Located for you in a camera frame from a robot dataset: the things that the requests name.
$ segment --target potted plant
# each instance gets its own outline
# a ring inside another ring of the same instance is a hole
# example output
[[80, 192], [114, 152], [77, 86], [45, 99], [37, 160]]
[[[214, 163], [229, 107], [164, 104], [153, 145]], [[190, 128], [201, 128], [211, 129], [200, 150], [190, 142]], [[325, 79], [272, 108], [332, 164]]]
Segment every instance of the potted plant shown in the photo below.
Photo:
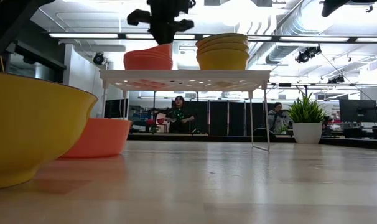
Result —
[[316, 101], [310, 100], [311, 96], [312, 94], [302, 94], [302, 99], [298, 98], [288, 111], [294, 122], [294, 137], [299, 144], [318, 144], [321, 138], [321, 124], [325, 111]]
[[287, 127], [287, 126], [283, 126], [283, 127], [281, 127], [281, 129], [280, 129], [280, 133], [281, 133], [281, 134], [287, 134], [287, 131], [288, 131], [288, 127]]

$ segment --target woman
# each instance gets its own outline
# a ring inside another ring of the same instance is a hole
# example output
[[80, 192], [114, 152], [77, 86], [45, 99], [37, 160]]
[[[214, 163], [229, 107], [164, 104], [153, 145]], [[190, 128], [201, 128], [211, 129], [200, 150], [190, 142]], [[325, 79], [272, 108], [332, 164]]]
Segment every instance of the woman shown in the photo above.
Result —
[[174, 106], [166, 115], [165, 120], [170, 122], [170, 133], [190, 133], [190, 121], [195, 120], [194, 115], [185, 106], [183, 96], [175, 98]]
[[269, 111], [268, 122], [270, 131], [279, 134], [284, 125], [284, 115], [282, 114], [282, 104], [280, 102], [275, 103], [274, 109]]

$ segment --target monitor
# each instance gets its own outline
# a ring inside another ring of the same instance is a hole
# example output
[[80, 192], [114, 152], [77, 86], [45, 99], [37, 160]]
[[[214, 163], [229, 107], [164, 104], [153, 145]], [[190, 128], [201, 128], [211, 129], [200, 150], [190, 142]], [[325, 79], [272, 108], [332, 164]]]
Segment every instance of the monitor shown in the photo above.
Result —
[[377, 122], [375, 100], [339, 100], [340, 121]]
[[[129, 105], [129, 99], [126, 99], [126, 105]], [[121, 118], [124, 111], [124, 99], [107, 100], [105, 108], [105, 118]], [[125, 113], [128, 113], [128, 106], [125, 108]]]

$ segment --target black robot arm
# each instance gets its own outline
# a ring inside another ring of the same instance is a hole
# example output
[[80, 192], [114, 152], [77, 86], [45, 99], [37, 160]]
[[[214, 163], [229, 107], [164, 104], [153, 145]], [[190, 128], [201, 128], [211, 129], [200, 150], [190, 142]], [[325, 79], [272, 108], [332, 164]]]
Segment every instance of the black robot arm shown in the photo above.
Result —
[[148, 23], [148, 32], [157, 43], [173, 42], [176, 32], [184, 32], [194, 27], [194, 22], [183, 19], [175, 21], [180, 12], [189, 13], [196, 4], [195, 0], [147, 0], [151, 12], [136, 9], [127, 17], [129, 25], [137, 26], [139, 22]]

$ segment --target white plant pot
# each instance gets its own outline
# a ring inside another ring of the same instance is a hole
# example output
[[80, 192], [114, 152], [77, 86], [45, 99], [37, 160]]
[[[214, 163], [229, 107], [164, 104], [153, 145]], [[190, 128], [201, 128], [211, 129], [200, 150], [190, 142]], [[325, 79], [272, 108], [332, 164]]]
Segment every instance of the white plant pot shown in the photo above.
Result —
[[318, 144], [321, 139], [321, 123], [294, 123], [293, 130], [299, 144]]

